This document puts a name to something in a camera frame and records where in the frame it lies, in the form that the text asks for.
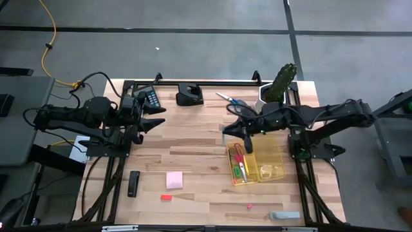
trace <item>white pot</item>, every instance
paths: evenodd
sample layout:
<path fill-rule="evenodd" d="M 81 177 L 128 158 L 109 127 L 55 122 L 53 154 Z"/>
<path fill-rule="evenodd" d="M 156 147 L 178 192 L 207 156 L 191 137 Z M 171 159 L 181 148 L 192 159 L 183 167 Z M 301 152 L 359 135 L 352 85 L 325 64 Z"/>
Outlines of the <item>white pot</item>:
<path fill-rule="evenodd" d="M 263 105 L 266 104 L 266 102 L 262 100 L 262 96 L 261 96 L 262 89 L 266 88 L 267 86 L 271 86 L 271 85 L 272 83 L 268 83 L 268 84 L 264 84 L 259 87 L 259 99 L 254 104 L 256 113 L 260 113 L 262 111 Z M 285 93 L 283 94 L 283 103 L 286 103 Z"/>

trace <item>red eraser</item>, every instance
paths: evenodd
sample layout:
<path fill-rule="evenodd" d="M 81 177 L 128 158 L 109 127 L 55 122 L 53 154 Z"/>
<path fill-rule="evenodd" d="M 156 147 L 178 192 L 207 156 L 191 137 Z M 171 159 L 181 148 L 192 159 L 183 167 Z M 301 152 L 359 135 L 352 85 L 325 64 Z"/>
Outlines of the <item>red eraser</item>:
<path fill-rule="evenodd" d="M 160 200 L 172 200 L 172 195 L 162 195 L 160 196 Z"/>

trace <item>yellow cable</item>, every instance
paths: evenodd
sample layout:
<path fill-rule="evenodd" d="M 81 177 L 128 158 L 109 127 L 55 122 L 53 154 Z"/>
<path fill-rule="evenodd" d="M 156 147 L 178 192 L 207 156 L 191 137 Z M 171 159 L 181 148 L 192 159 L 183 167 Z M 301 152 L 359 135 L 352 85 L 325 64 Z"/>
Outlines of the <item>yellow cable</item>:
<path fill-rule="evenodd" d="M 50 11 L 47 9 L 46 5 L 45 5 L 41 0 L 39 0 L 39 2 L 40 2 L 40 4 L 43 6 L 43 8 L 47 11 L 47 14 L 49 15 L 49 17 L 50 17 L 50 19 L 51 19 L 51 22 L 53 23 L 53 38 L 52 38 L 51 41 L 48 43 L 48 44 L 50 45 L 50 47 L 52 47 L 52 46 L 53 46 L 53 43 L 54 43 L 54 40 L 56 39 L 56 34 L 57 34 L 56 24 L 55 24 L 55 22 L 54 22 L 54 18 L 53 18 L 53 16 L 52 16 L 52 14 L 51 14 Z M 44 66 L 44 60 L 45 60 L 46 55 L 47 55 L 47 53 L 49 52 L 49 50 L 50 50 L 49 46 L 46 45 L 46 49 L 45 49 L 45 51 L 44 51 L 44 53 L 43 53 L 43 56 L 41 57 L 41 67 L 43 68 L 43 71 L 46 73 L 47 76 L 52 77 L 52 75 L 50 75 L 50 73 L 47 71 L 46 67 Z M 66 86 L 71 86 L 71 87 L 73 87 L 73 88 L 76 88 L 77 84 L 79 83 L 79 82 L 66 83 L 66 82 L 59 81 L 59 80 L 56 80 L 56 82 L 57 82 L 57 83 L 60 83 L 60 84 L 63 84 L 63 85 L 66 85 Z"/>
<path fill-rule="evenodd" d="M 60 142 L 55 142 L 55 143 L 53 143 L 53 144 L 50 144 L 50 146 L 56 146 L 56 145 L 59 145 L 59 144 L 62 144 L 62 143 L 64 143 L 64 142 L 66 142 L 66 141 L 60 141 Z"/>

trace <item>pink sticky note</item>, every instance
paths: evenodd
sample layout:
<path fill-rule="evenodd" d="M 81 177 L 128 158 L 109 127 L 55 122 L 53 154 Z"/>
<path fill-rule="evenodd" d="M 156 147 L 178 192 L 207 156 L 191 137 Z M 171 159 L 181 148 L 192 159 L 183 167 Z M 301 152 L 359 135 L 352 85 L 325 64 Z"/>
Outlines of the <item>pink sticky note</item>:
<path fill-rule="evenodd" d="M 181 171 L 171 171 L 166 173 L 166 188 L 183 188 L 183 173 Z"/>

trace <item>wooden table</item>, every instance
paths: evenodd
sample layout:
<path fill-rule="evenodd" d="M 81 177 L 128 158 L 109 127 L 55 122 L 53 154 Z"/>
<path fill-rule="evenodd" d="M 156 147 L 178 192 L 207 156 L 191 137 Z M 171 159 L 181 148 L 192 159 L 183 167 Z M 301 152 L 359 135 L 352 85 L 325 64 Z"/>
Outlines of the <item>wooden table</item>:
<path fill-rule="evenodd" d="M 121 92 L 124 80 L 112 81 L 117 91 Z M 301 104 L 318 106 L 314 82 L 300 81 L 297 84 Z M 232 185 L 221 129 L 234 122 L 237 117 L 226 111 L 228 102 L 216 95 L 216 92 L 242 99 L 252 105 L 258 96 L 258 87 L 201 88 L 204 105 L 181 107 L 176 105 L 175 100 L 177 86 L 155 87 L 161 105 L 167 111 L 146 117 L 165 118 L 166 121 L 149 131 L 142 145 L 133 145 L 131 149 L 123 173 L 116 224 L 304 225 L 295 163 L 289 157 L 286 147 L 288 130 L 276 132 L 277 142 L 283 144 L 281 151 L 285 178 L 245 186 Z M 109 84 L 106 85 L 104 96 L 112 101 L 120 100 Z M 226 136 L 225 140 L 227 142 L 238 139 Z M 83 182 L 93 160 L 86 165 Z M 107 158 L 101 158 L 91 172 L 85 194 L 86 210 L 102 191 L 107 162 Z M 335 215 L 345 221 L 334 170 L 323 160 L 313 160 L 313 163 L 320 196 Z M 137 198 L 127 197 L 127 182 L 132 170 L 142 172 Z M 166 189 L 167 171 L 183 171 L 183 189 Z M 173 200 L 162 202 L 162 194 L 173 195 Z M 312 198 L 309 197 L 308 200 L 314 219 Z M 107 218 L 110 203 L 111 195 L 104 218 Z M 81 192 L 74 220 L 80 217 L 80 204 Z M 248 210 L 247 204 L 252 204 L 253 208 Z M 268 215 L 270 211 L 300 211 L 301 218 L 271 221 Z"/>

